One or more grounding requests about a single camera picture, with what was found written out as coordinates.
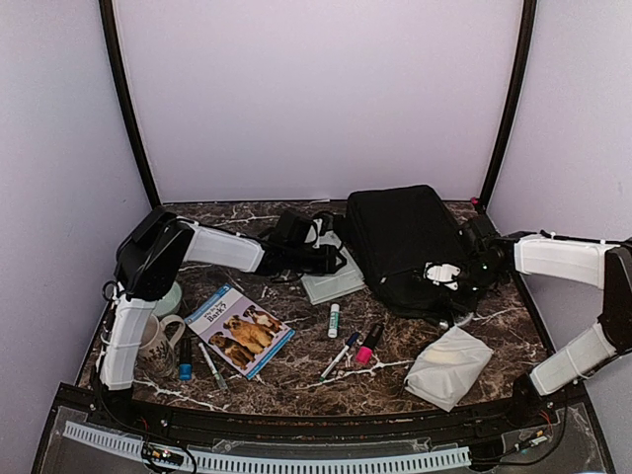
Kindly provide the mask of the grey Great Gatsby book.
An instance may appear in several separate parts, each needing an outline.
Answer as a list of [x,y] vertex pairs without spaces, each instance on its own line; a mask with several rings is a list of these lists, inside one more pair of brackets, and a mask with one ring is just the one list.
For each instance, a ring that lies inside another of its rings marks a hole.
[[345,247],[342,248],[342,255],[347,259],[347,263],[335,274],[301,278],[301,283],[312,305],[349,295],[365,287],[363,274]]

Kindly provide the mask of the black student bag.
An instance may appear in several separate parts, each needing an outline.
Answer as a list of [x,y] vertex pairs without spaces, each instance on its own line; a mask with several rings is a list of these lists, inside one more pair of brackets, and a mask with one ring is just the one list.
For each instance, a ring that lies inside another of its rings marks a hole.
[[428,264],[468,261],[458,223],[432,187],[353,192],[335,230],[373,296],[394,315],[436,325],[476,311],[479,297],[469,288],[424,278]]

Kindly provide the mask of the dog picture book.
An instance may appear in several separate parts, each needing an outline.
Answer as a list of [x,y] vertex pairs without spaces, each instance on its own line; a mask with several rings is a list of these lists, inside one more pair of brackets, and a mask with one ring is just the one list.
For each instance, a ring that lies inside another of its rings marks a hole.
[[201,340],[251,380],[295,331],[229,284],[185,319]]

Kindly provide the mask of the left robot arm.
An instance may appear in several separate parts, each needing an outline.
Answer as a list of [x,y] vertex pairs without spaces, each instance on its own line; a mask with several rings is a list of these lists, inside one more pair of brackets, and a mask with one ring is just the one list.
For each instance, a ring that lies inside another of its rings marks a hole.
[[201,225],[158,206],[128,234],[116,252],[112,293],[114,317],[93,385],[107,396],[100,412],[119,431],[139,422],[138,407],[118,392],[132,388],[146,322],[171,289],[182,264],[198,262],[260,276],[284,271],[327,276],[343,268],[342,247],[320,241],[318,225],[290,211],[259,237]]

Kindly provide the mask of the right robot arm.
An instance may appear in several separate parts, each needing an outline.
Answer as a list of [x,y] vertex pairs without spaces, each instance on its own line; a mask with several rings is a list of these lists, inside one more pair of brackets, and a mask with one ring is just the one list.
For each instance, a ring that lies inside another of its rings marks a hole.
[[601,290],[596,321],[570,343],[513,383],[504,419],[515,429],[538,417],[551,395],[587,379],[631,352],[631,242],[578,238],[554,232],[500,234],[490,219],[462,224],[457,237],[463,263],[428,266],[426,278],[452,291],[474,294],[511,273],[555,277]]

